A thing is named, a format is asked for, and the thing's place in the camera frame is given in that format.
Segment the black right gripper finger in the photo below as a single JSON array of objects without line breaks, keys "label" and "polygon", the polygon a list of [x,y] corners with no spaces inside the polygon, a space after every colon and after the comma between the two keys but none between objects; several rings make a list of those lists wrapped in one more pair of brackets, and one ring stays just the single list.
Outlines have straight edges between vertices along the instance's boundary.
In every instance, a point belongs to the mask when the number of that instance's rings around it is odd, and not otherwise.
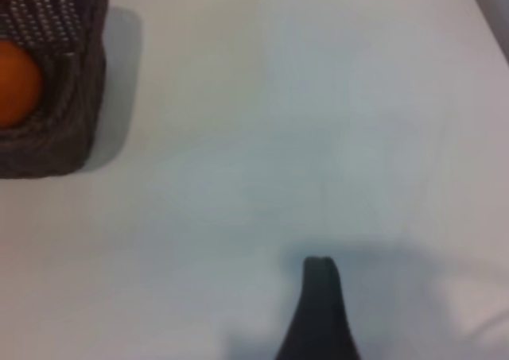
[{"label": "black right gripper finger", "polygon": [[305,259],[297,309],[276,358],[361,359],[348,323],[340,274],[330,257]]}]

